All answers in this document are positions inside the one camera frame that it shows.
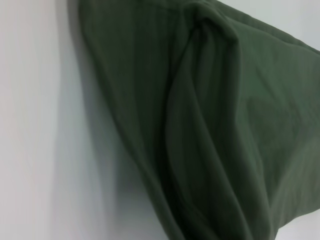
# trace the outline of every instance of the green fabric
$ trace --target green fabric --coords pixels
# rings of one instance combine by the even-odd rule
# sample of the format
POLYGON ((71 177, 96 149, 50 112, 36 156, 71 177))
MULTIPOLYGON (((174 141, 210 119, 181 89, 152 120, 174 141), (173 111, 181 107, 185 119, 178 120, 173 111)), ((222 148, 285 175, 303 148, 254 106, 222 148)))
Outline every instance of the green fabric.
POLYGON ((271 240, 320 208, 318 51, 215 0, 81 0, 79 12, 169 239, 271 240))

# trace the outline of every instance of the olive green cloth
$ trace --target olive green cloth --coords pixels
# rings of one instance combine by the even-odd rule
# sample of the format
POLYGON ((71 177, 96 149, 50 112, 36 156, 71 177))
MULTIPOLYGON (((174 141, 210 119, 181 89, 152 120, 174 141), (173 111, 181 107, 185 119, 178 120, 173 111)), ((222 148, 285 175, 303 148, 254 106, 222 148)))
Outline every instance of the olive green cloth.
POLYGON ((215 0, 81 0, 79 17, 170 240, 272 240, 320 208, 317 50, 215 0))

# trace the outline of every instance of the white wall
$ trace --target white wall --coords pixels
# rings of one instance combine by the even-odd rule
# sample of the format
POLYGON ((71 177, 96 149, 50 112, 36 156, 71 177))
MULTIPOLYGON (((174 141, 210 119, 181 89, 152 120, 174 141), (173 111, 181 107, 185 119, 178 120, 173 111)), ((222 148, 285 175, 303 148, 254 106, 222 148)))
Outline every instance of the white wall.
MULTIPOLYGON (((224 2, 320 49, 319 3, 224 2)), ((76 7, 0 1, 0 239, 166 240, 95 84, 76 7)), ((318 224, 318 212, 301 217, 277 240, 319 239, 318 224)))

